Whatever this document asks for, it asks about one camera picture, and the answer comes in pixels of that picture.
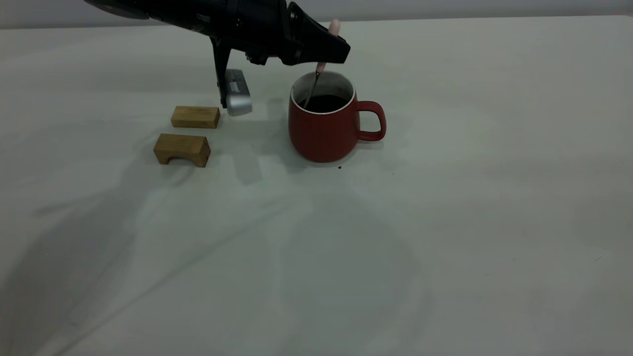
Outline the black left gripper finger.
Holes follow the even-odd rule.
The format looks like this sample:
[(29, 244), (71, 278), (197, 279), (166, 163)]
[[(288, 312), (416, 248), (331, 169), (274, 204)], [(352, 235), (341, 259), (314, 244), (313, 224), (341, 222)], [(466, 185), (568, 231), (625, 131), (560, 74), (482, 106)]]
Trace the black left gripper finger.
[(331, 34), (295, 2), (289, 3), (287, 13), (283, 21), (283, 64), (346, 61), (351, 47), (343, 38)]

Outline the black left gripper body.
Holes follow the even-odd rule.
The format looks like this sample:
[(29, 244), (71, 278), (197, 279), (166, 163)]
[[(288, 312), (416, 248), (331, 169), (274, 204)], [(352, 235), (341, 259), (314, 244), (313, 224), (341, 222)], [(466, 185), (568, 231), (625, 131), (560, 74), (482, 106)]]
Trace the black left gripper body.
[(285, 65), (299, 63), (301, 47), (291, 38), (286, 1), (228, 0), (226, 15), (226, 45), (251, 63), (265, 65), (272, 57)]

